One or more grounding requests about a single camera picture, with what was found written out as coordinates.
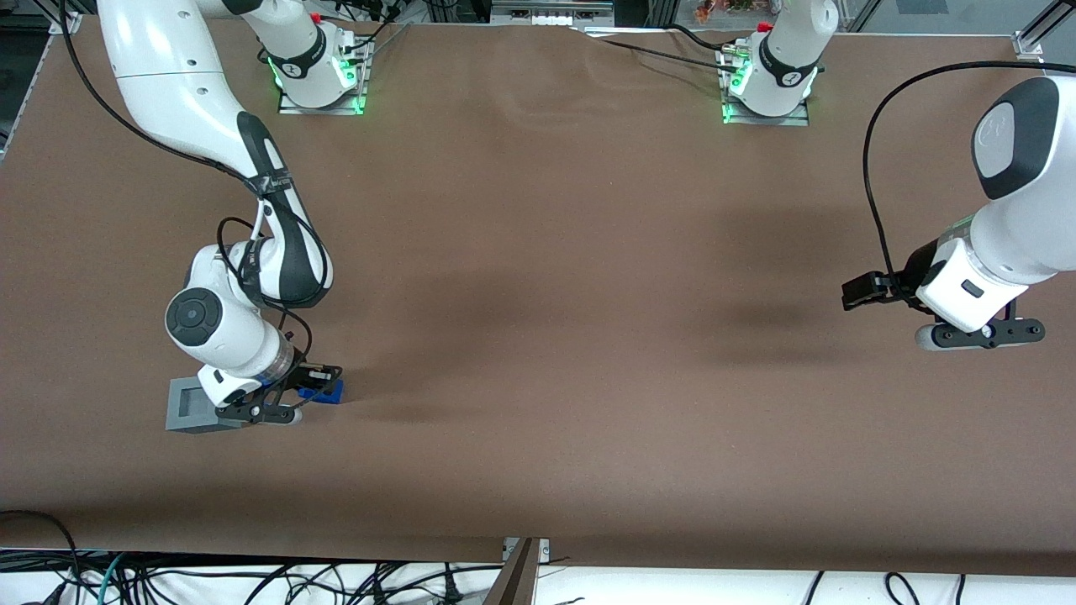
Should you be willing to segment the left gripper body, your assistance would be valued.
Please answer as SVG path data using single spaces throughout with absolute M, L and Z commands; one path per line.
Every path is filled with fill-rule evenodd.
M 905 281 L 915 297 L 961 332 L 981 329 L 1000 310 L 1025 294 L 1025 263 L 1011 238 L 935 239 L 910 254 Z

